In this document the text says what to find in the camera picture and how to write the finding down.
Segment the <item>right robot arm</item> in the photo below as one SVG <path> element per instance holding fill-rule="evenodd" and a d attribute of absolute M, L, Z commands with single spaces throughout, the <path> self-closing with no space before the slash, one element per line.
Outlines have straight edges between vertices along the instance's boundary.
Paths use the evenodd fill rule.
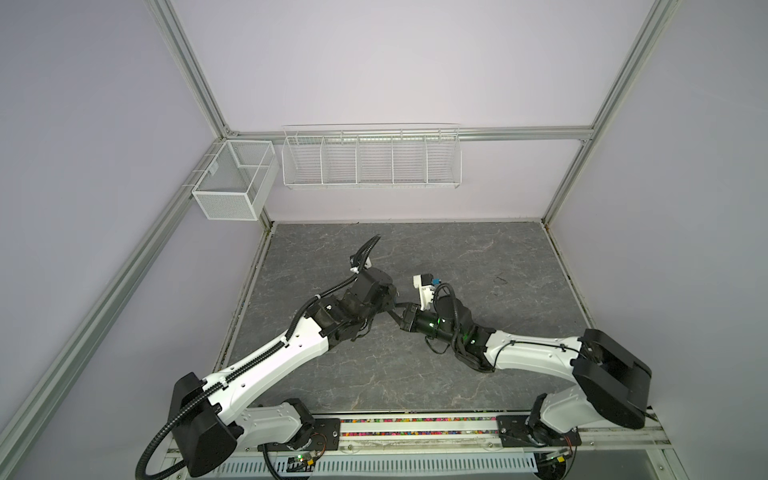
<path fill-rule="evenodd" d="M 476 323 L 448 283 L 418 282 L 416 287 L 419 302 L 399 302 L 389 312 L 402 330 L 423 335 L 427 343 L 443 343 L 479 373 L 522 370 L 569 382 L 566 390 L 536 398 L 526 421 L 531 434 L 564 435 L 599 420 L 633 430 L 644 427 L 652 370 L 605 332 L 516 335 Z"/>

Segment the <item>white mesh box basket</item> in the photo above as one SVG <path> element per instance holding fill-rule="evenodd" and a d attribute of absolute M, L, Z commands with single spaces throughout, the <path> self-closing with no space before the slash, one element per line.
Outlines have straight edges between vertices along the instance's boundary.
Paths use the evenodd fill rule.
<path fill-rule="evenodd" d="M 258 221 L 278 172 L 272 142 L 225 140 L 192 194 L 208 220 Z"/>

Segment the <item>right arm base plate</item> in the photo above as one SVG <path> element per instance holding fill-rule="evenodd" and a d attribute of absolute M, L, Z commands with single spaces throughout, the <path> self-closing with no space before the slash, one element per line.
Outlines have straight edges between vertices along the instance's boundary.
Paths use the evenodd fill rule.
<path fill-rule="evenodd" d="M 527 415 L 503 414 L 496 416 L 498 435 L 503 447 L 578 447 L 582 445 L 579 433 L 573 429 L 558 433 L 543 423 L 527 424 Z"/>

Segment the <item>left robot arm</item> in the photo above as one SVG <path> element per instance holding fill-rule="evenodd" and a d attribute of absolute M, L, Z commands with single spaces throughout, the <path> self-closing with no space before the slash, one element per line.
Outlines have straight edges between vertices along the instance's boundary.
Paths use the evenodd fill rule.
<path fill-rule="evenodd" d="M 307 300 L 287 330 L 239 362 L 204 378 L 190 372 L 176 381 L 168 419 L 149 441 L 135 467 L 138 479 L 166 479 L 185 469 L 201 477 L 224 463 L 245 440 L 258 445 L 308 445 L 315 419 L 299 399 L 259 407 L 250 404 L 288 374 L 345 341 L 370 332 L 374 318 L 392 310 L 397 296 L 392 278 L 372 267 L 375 235 L 350 257 L 351 276 Z M 147 468 L 161 443 L 171 437 L 182 459 L 155 474 Z"/>

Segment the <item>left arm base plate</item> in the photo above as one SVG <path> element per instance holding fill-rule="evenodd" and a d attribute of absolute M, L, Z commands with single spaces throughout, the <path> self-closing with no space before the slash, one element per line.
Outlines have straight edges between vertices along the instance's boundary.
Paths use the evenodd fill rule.
<path fill-rule="evenodd" d="M 304 425 L 287 443 L 281 444 L 284 450 L 325 450 L 336 451 L 341 440 L 340 418 L 319 418 Z"/>

